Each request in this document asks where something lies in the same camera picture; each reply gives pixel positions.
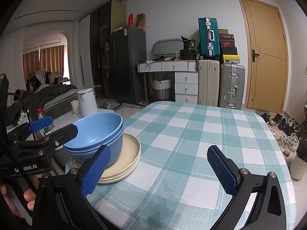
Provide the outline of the person's left hand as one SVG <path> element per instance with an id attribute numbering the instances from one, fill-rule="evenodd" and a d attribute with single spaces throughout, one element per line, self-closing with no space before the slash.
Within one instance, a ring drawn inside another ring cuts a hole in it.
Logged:
<path id="1" fill-rule="evenodd" d="M 31 176 L 30 179 L 31 179 L 33 185 L 35 186 L 35 188 L 38 188 L 39 179 L 36 176 Z M 21 212 L 18 210 L 18 208 L 16 207 L 16 205 L 14 204 L 12 199 L 10 198 L 10 196 L 7 192 L 7 186 L 3 183 L 1 183 L 1 193 L 4 197 L 4 199 L 5 199 L 8 207 L 10 208 L 11 212 L 19 218 L 24 218 L 24 216 L 21 214 Z M 36 197 L 35 193 L 30 188 L 28 188 L 27 190 L 24 191 L 23 197 L 27 201 L 28 209 L 33 211 L 34 203 L 35 203 L 35 197 Z"/>

